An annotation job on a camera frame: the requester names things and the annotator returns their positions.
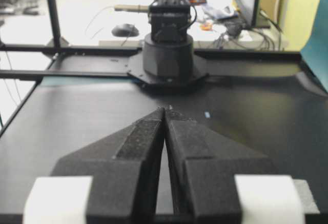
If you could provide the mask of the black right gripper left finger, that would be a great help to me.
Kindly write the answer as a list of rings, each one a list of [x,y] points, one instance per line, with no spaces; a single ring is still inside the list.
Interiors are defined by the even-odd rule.
[[[60,158],[35,180],[24,223],[135,223],[155,213],[165,111]]]

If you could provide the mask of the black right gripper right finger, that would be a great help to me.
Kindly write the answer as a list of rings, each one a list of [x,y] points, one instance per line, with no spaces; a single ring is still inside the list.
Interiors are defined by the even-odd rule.
[[[165,113],[176,177],[198,223],[241,223],[235,175],[273,176],[277,158],[235,142],[173,110]]]

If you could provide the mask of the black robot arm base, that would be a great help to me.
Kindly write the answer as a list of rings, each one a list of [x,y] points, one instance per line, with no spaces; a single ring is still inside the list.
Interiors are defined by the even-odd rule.
[[[154,0],[148,6],[151,32],[142,51],[129,58],[130,76],[162,87],[183,87],[207,76],[207,61],[194,53],[187,33],[197,19],[193,9],[188,0]]]

